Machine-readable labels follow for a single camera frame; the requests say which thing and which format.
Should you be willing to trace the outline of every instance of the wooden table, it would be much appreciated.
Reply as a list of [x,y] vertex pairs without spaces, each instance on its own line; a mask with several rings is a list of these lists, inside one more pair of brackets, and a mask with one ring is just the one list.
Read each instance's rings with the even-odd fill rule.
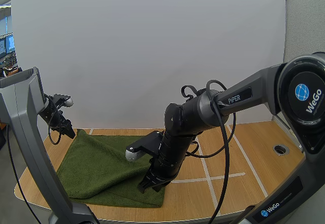
[[[152,130],[154,129],[93,129],[86,132],[93,135],[146,135]],[[231,126],[227,126],[227,130],[230,134]],[[72,141],[66,136],[62,137],[58,145],[52,145],[49,139],[45,140],[44,145],[55,170]],[[223,145],[220,129],[205,131],[199,135],[199,143],[201,154],[215,152]],[[278,156],[273,151],[276,144],[286,145],[289,154]],[[219,213],[222,216],[217,217],[220,219],[263,200],[304,156],[275,122],[268,121],[237,125],[230,142],[230,157],[230,178]],[[166,187],[161,208],[88,206],[98,219],[103,220],[163,222],[206,218],[212,215],[217,205],[223,175],[224,152],[208,159],[187,157],[178,177]],[[20,183],[30,203],[49,208],[28,169],[22,174]],[[17,186],[15,195],[22,199]]]

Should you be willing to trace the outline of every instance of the wire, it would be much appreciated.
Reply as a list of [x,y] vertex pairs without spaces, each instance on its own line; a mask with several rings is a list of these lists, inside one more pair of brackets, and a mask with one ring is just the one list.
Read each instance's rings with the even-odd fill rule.
[[15,168],[15,164],[14,164],[14,160],[12,159],[12,155],[11,155],[11,148],[10,148],[10,142],[9,142],[9,125],[7,125],[7,143],[8,143],[8,151],[9,151],[9,156],[10,156],[10,161],[11,161],[12,169],[14,170],[15,177],[16,177],[17,184],[18,184],[19,190],[21,192],[21,195],[24,198],[27,207],[29,208],[29,210],[31,211],[32,215],[35,217],[35,219],[37,220],[37,222],[39,224],[42,224],[40,222],[40,220],[37,218],[37,216],[35,215],[35,213],[33,212],[33,210],[31,209],[31,207],[30,207],[29,203],[27,202],[27,199],[25,198],[25,195],[24,195],[24,193],[23,193],[23,191],[21,189],[21,186],[20,186],[20,183],[19,183],[19,179],[18,179],[18,176],[17,176],[17,172],[16,172],[16,168]]
[[217,216],[217,214],[218,214],[218,212],[219,212],[219,210],[221,208],[221,205],[223,203],[223,199],[224,199],[224,196],[225,196],[225,192],[226,192],[227,185],[228,185],[228,179],[229,179],[229,168],[230,168],[229,141],[233,137],[234,132],[235,132],[235,127],[236,127],[236,114],[234,113],[234,126],[233,126],[233,129],[232,129],[232,132],[231,132],[229,138],[227,138],[227,132],[225,130],[225,126],[223,124],[223,121],[222,121],[222,118],[221,118],[221,115],[220,115],[220,112],[219,112],[219,108],[217,107],[216,102],[214,101],[214,98],[217,96],[217,93],[214,94],[213,96],[211,95],[211,90],[210,90],[211,83],[219,84],[224,90],[227,90],[227,88],[223,85],[223,83],[221,83],[218,80],[210,80],[210,81],[207,82],[207,86],[206,86],[206,94],[207,94],[207,96],[208,96],[208,98],[210,100],[211,109],[212,109],[213,113],[217,116],[217,119],[219,121],[219,125],[220,125],[220,128],[221,128],[223,146],[218,151],[216,151],[215,153],[213,153],[211,155],[195,155],[195,154],[192,154],[191,152],[186,153],[187,155],[191,155],[191,156],[198,157],[198,158],[209,158],[209,157],[217,155],[218,153],[220,153],[224,149],[225,167],[224,167],[223,186],[222,186],[222,190],[221,190],[218,205],[217,205],[213,215],[211,216],[208,224],[211,224],[212,221],[215,219],[215,217]]
[[192,141],[191,144],[196,144],[197,146],[195,147],[195,149],[191,152],[191,154],[194,154],[195,152],[197,152],[199,150],[199,143],[197,141]]
[[61,127],[62,127],[61,118],[60,118],[60,122],[59,122],[59,138],[58,138],[58,140],[57,140],[56,142],[54,142],[54,141],[52,140],[51,132],[50,132],[50,125],[51,125],[51,121],[52,121],[52,119],[53,119],[55,113],[58,113],[58,114],[60,115],[60,112],[59,112],[58,108],[60,108],[64,103],[60,104],[60,105],[58,106],[58,108],[57,108],[56,105],[55,105],[55,103],[54,103],[54,101],[52,100],[52,98],[51,98],[50,96],[48,96],[47,94],[44,94],[44,96],[45,96],[45,97],[46,97],[46,98],[47,98],[47,99],[52,103],[52,105],[53,105],[54,108],[55,108],[55,111],[54,111],[54,113],[53,113],[53,115],[51,116],[51,119],[50,119],[50,121],[49,121],[49,126],[48,126],[48,135],[49,135],[49,139],[50,139],[51,143],[54,144],[54,145],[57,145],[57,144],[60,142],[60,140],[61,140],[61,136],[62,136],[62,134],[61,134]]
[[[206,94],[207,94],[207,96],[208,96],[208,98],[209,98],[209,100],[210,100],[210,103],[214,103],[214,98],[218,95],[217,93],[215,93],[213,96],[211,96],[211,89],[210,89],[210,85],[211,85],[211,83],[217,83],[217,84],[219,84],[224,90],[227,90],[227,88],[226,88],[226,86],[224,86],[224,84],[223,83],[221,83],[220,81],[218,81],[218,80],[210,80],[210,81],[208,81],[207,82],[207,85],[206,85]],[[231,141],[231,139],[233,138],[233,135],[234,135],[234,133],[235,133],[235,128],[236,128],[236,113],[233,113],[233,118],[234,118],[234,120],[233,120],[233,129],[232,129],[232,131],[231,131],[231,133],[230,133],[230,136],[229,136],[229,138],[228,138],[228,143],[230,143],[230,141]],[[198,154],[194,154],[193,152],[186,152],[186,155],[187,156],[193,156],[193,157],[196,157],[196,158],[210,158],[210,157],[213,157],[213,156],[215,156],[215,155],[217,155],[217,154],[219,154],[220,152],[222,152],[223,151],[223,149],[224,149],[224,147],[225,147],[225,145],[223,145],[220,149],[218,149],[216,152],[214,152],[213,154],[209,154],[209,155],[198,155]]]
[[212,221],[215,219],[215,217],[217,216],[217,214],[218,214],[218,212],[219,212],[219,210],[221,208],[221,205],[223,203],[223,199],[224,199],[225,192],[226,192],[227,185],[228,185],[229,168],[230,168],[230,154],[229,154],[229,145],[228,145],[228,140],[227,140],[227,133],[226,133],[224,124],[222,123],[220,112],[219,112],[218,108],[215,105],[215,102],[212,102],[212,107],[214,108],[215,114],[217,115],[218,121],[220,122],[220,128],[221,128],[222,138],[223,138],[223,142],[224,142],[225,168],[224,168],[223,186],[222,186],[219,202],[218,202],[218,205],[217,205],[212,217],[210,218],[208,224],[211,224]]

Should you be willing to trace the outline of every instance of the green towel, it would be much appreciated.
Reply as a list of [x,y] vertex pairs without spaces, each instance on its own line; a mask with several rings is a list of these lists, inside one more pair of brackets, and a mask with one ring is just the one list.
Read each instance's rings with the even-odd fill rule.
[[77,202],[158,208],[164,201],[164,188],[156,193],[151,188],[144,194],[137,190],[147,172],[151,156],[128,162],[125,148],[142,136],[88,135],[78,130],[57,175],[68,196]]

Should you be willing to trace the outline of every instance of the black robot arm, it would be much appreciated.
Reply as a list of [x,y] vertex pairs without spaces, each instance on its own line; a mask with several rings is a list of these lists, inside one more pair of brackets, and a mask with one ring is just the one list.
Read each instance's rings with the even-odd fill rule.
[[169,104],[165,112],[165,131],[154,131],[129,145],[126,158],[134,161],[143,153],[153,156],[151,167],[138,188],[141,192],[153,187],[160,190],[177,177],[188,147],[205,130],[220,126],[212,107],[216,103],[226,123],[230,114],[266,104],[272,114],[280,111],[276,98],[276,82],[285,64],[265,68],[225,91],[199,90],[183,105]]
[[[265,104],[276,115],[282,111],[303,149],[304,160],[264,201],[250,206],[234,223],[275,223],[300,206],[325,183],[325,54],[304,55],[269,67],[229,89],[199,90],[183,105],[170,104],[165,131],[154,131],[126,148],[135,161],[150,154],[151,166],[138,189],[159,191],[177,177],[195,137],[225,123],[231,113]],[[221,114],[217,120],[216,111]]]

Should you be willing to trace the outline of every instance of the white backdrop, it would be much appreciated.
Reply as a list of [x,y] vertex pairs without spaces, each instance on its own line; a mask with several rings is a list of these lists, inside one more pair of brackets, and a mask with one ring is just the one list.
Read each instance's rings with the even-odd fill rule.
[[163,127],[183,85],[231,86],[283,60],[284,0],[12,0],[12,17],[19,65],[72,96],[74,127]]

